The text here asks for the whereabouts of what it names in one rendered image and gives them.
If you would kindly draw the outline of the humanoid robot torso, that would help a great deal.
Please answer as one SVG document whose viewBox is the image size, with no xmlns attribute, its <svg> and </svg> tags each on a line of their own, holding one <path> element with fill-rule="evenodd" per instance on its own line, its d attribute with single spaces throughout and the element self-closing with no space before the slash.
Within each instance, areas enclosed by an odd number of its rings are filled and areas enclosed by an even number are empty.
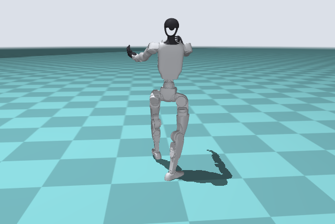
<svg viewBox="0 0 335 224">
<path fill-rule="evenodd" d="M 174 87 L 173 80 L 177 80 L 182 71 L 184 46 L 181 40 L 177 45 L 164 42 L 159 42 L 158 48 L 158 70 L 164 79 L 160 88 L 160 101 L 175 102 L 177 87 Z"/>
</svg>

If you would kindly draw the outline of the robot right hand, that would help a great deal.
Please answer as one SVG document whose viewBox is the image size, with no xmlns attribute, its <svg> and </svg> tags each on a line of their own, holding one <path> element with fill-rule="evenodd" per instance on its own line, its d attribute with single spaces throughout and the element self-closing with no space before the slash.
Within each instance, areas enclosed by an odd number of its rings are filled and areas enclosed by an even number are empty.
<svg viewBox="0 0 335 224">
<path fill-rule="evenodd" d="M 175 37 L 177 37 L 177 38 L 175 38 L 175 39 L 177 39 L 177 40 L 176 40 L 177 42 L 180 42 L 180 40 L 181 40 L 181 43 L 183 44 L 183 41 L 182 41 L 182 39 L 181 39 L 180 36 L 175 36 Z"/>
</svg>

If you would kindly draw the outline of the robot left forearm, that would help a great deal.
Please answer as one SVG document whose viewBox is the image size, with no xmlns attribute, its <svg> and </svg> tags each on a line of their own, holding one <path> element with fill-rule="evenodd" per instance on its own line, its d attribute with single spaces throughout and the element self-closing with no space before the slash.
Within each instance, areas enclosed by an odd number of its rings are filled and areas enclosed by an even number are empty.
<svg viewBox="0 0 335 224">
<path fill-rule="evenodd" d="M 142 62 L 142 52 L 140 54 L 137 55 L 132 55 L 132 59 L 135 60 L 136 62 Z"/>
</svg>

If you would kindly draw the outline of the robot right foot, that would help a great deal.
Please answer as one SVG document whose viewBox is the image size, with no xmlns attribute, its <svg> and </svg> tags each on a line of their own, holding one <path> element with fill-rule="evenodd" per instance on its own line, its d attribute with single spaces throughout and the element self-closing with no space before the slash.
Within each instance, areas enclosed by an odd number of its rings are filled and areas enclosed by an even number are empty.
<svg viewBox="0 0 335 224">
<path fill-rule="evenodd" d="M 171 174 L 171 171 L 170 171 L 170 172 L 166 173 L 164 180 L 171 181 L 171 180 L 173 180 L 175 178 L 178 178 L 178 177 L 181 177 L 183 175 L 184 175 L 183 171 L 175 171 L 174 174 Z"/>
</svg>

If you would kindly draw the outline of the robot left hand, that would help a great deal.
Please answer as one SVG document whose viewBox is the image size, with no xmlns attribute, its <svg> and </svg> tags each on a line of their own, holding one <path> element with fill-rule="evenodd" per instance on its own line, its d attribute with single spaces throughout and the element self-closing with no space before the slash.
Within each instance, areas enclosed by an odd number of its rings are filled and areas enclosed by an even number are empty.
<svg viewBox="0 0 335 224">
<path fill-rule="evenodd" d="M 128 56 L 132 58 L 132 55 L 137 55 L 135 52 L 132 52 L 130 50 L 130 45 L 127 47 L 127 53 L 128 53 Z"/>
</svg>

